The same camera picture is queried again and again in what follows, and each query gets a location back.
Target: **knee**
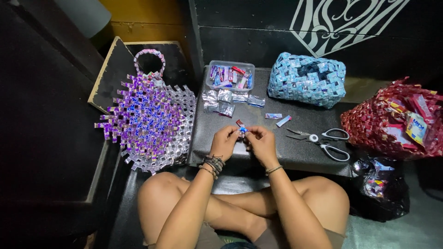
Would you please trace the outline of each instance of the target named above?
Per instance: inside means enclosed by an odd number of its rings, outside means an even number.
[[[170,172],[161,172],[149,177],[138,191],[138,198],[161,196],[171,187],[176,187],[179,178]]]
[[[310,184],[312,189],[308,191],[315,192],[316,196],[330,201],[337,201],[344,207],[349,209],[349,198],[346,191],[337,183],[322,176],[313,176]]]

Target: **person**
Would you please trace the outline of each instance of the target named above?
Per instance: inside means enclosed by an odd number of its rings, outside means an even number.
[[[276,155],[274,134],[260,126],[245,133],[269,172],[270,187],[237,195],[211,194],[215,174],[203,164],[192,182],[158,173],[138,192],[138,212],[148,249],[229,248],[214,229],[245,235],[259,249],[339,249],[346,238],[349,199],[320,176],[293,181]],[[226,126],[214,135],[210,157],[227,161],[240,135]]]

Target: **hand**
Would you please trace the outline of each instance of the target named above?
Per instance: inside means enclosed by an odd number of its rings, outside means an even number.
[[[249,132],[245,133],[251,143],[252,151],[261,165],[267,169],[279,166],[276,152],[276,138],[274,133],[261,126],[246,127]]]
[[[223,162],[226,162],[232,156],[239,135],[240,131],[237,131],[236,126],[228,125],[221,128],[214,134],[209,155],[219,157]]]

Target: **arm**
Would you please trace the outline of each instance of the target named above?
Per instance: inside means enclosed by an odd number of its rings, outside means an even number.
[[[254,155],[266,169],[280,164],[276,155],[275,136],[260,126],[247,127],[245,135]],[[285,171],[280,168],[269,175],[278,214],[292,249],[332,249],[325,230]]]
[[[212,141],[210,155],[221,157],[223,161],[232,155],[234,144],[240,132],[235,126],[226,126],[219,130]],[[203,165],[212,172],[212,167]],[[208,206],[214,177],[200,169],[163,225],[157,249],[194,249],[197,244],[200,228]]]

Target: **yellow wall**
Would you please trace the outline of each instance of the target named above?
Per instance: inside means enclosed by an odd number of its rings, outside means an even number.
[[[189,58],[178,0],[100,0],[124,42],[179,41]]]

